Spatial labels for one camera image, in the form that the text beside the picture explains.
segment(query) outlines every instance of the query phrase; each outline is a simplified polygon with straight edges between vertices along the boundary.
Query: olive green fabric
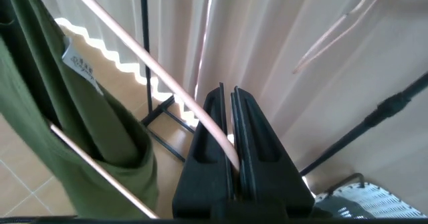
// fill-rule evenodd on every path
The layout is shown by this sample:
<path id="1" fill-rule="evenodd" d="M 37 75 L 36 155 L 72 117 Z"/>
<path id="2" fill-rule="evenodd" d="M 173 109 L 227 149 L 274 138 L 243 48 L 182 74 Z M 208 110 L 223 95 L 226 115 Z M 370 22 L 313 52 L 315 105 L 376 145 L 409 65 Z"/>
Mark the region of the olive green fabric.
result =
<path id="1" fill-rule="evenodd" d="M 102 86 L 104 95 L 62 62 L 64 35 L 40 0 L 0 4 L 5 119 L 61 181 L 79 216 L 146 218 L 52 133 L 47 120 L 153 209 L 156 161 L 144 128 Z"/>

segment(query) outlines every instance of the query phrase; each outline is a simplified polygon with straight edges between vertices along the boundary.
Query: hanging cord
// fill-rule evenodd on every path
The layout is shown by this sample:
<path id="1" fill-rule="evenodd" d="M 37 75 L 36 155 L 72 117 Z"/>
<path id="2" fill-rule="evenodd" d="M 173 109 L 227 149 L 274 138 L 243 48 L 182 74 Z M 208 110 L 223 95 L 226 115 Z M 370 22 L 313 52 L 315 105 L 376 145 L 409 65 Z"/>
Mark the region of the hanging cord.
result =
<path id="1" fill-rule="evenodd" d="M 428 87 L 428 72 L 422 75 L 418 80 L 413 82 L 402 92 L 395 94 L 383 102 L 381 102 L 375 111 L 369 114 L 358 126 L 354 127 L 350 132 L 345 134 L 338 142 L 330 146 L 324 153 L 321 154 L 313 163 L 300 171 L 302 176 L 307 175 L 316 167 L 328 160 L 331 156 L 342 150 L 353 140 L 364 134 L 367 130 L 380 124 L 383 120 L 394 116 L 400 112 L 418 93 Z"/>
<path id="2" fill-rule="evenodd" d="M 106 170 L 104 170 L 94 159 L 92 159 L 86 152 L 84 152 L 73 140 L 68 138 L 57 126 L 49 122 L 51 130 L 61 138 L 71 149 L 73 149 L 84 161 L 86 161 L 96 172 L 106 179 L 114 188 L 116 188 L 122 195 L 124 195 L 132 204 L 140 209 L 151 219 L 158 219 L 159 217 L 150 210 L 143 202 L 134 196 L 127 188 L 120 184 L 114 177 L 112 177 Z"/>
<path id="3" fill-rule="evenodd" d="M 195 113 L 209 133 L 219 143 L 235 170 L 239 172 L 239 159 L 235 148 L 214 120 L 194 101 L 192 97 L 171 77 L 162 66 L 132 38 L 112 16 L 110 16 L 95 0 L 82 0 L 174 93 L 176 93 Z"/>
<path id="4" fill-rule="evenodd" d="M 367 14 L 367 12 L 372 9 L 373 5 L 378 0 L 361 0 L 360 3 L 349 13 L 343 15 L 336 23 L 333 24 L 330 29 L 325 32 L 320 39 L 318 39 L 314 45 L 303 55 L 302 59 L 299 61 L 298 65 L 294 68 L 293 74 L 298 73 L 300 70 L 303 70 L 306 66 L 312 63 L 316 58 L 320 57 L 328 48 L 330 48 L 334 43 L 339 39 L 349 33 Z M 346 30 L 344 30 L 339 36 L 335 37 L 329 42 L 329 40 L 335 35 L 336 30 L 343 29 L 344 26 L 349 25 Z"/>

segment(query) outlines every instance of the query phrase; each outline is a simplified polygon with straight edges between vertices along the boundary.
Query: curtain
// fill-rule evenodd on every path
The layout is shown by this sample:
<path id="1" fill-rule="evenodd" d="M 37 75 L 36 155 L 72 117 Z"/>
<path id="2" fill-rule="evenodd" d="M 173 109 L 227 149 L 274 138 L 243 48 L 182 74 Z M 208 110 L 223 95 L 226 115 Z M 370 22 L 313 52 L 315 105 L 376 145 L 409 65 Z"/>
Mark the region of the curtain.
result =
<path id="1" fill-rule="evenodd" d="M 140 0 L 98 1 L 142 42 Z M 379 102 L 428 71 L 428 1 L 378 0 L 319 58 L 292 73 L 317 39 L 360 1 L 148 0 L 150 50 L 200 104 L 219 82 L 225 93 L 236 85 L 252 93 L 302 169 Z M 102 38 L 122 62 L 138 61 L 78 0 L 45 3 L 54 17 Z M 381 184 L 398 195 L 406 193 L 411 205 L 428 199 L 417 194 L 415 184 L 426 181 L 423 169 L 415 168 L 428 164 L 421 158 L 428 154 L 426 103 L 423 92 L 309 174 L 309 181 L 316 180 L 311 185 L 322 189 L 342 174 L 362 171 L 380 182 L 388 180 Z M 391 181 L 394 169 L 401 182 Z M 400 189 L 403 183 L 414 188 Z"/>

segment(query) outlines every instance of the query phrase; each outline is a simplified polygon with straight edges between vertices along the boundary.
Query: care label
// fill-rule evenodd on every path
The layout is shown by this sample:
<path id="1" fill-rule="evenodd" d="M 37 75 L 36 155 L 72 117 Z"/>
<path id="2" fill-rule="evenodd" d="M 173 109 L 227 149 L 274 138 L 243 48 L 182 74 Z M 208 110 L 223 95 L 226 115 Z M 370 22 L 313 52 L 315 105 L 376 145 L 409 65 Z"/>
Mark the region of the care label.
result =
<path id="1" fill-rule="evenodd" d="M 62 61 L 70 68 L 72 68 L 76 73 L 78 73 L 81 77 L 85 78 L 93 87 L 100 93 L 104 95 L 98 87 L 98 84 L 92 75 L 92 67 L 86 62 L 83 57 L 74 49 L 72 45 L 73 39 L 70 37 L 64 38 L 64 43 L 66 45 L 66 51 L 62 55 Z"/>

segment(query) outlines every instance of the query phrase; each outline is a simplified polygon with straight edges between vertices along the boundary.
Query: tiled floor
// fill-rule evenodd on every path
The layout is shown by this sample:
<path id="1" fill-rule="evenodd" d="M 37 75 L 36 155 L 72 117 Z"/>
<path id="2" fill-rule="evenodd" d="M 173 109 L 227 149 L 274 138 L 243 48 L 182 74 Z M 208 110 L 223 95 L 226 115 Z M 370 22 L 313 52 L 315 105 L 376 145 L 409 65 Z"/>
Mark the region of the tiled floor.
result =
<path id="1" fill-rule="evenodd" d="M 122 73 L 99 49 L 89 46 L 81 35 L 65 30 L 75 48 L 92 64 L 96 79 L 117 97 L 138 119 L 147 115 L 146 87 L 134 74 Z M 153 105 L 160 102 L 154 99 Z M 179 107 L 170 108 L 179 116 Z M 192 135 L 167 115 L 159 116 L 149 128 L 167 140 L 183 156 L 187 155 Z M 157 214 L 172 217 L 171 202 L 183 164 L 156 141 L 159 198 Z M 37 159 L 0 116 L 0 217 L 26 215 L 73 215 L 74 210 L 61 183 Z"/>

